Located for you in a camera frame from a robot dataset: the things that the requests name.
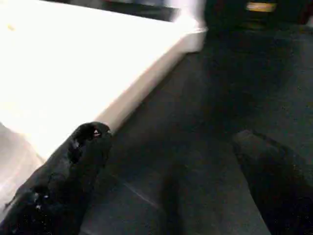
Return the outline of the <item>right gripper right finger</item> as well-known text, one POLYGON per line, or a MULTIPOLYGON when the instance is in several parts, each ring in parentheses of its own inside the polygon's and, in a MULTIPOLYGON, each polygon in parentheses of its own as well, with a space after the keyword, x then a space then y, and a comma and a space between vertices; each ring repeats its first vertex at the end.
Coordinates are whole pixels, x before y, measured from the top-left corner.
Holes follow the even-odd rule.
POLYGON ((233 135, 233 151, 263 221, 273 235, 313 233, 313 166, 253 130, 233 135))

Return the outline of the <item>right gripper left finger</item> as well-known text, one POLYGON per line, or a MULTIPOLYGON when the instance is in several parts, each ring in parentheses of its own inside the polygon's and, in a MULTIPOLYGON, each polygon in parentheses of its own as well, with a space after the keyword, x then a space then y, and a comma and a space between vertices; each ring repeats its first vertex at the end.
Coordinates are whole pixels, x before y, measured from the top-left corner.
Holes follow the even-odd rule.
POLYGON ((81 124, 5 204, 2 235, 77 235, 112 147, 108 125, 81 124))

